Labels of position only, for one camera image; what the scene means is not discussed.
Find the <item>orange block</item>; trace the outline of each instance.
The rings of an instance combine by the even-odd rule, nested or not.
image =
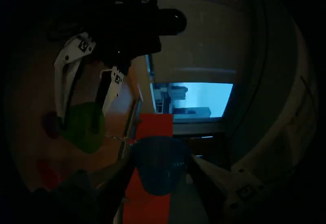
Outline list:
[[[173,136],[172,114],[140,114],[139,119],[137,140],[147,136]],[[129,201],[124,203],[123,224],[167,224],[170,194],[158,197],[147,193],[141,185],[137,169],[130,179],[126,197]]]

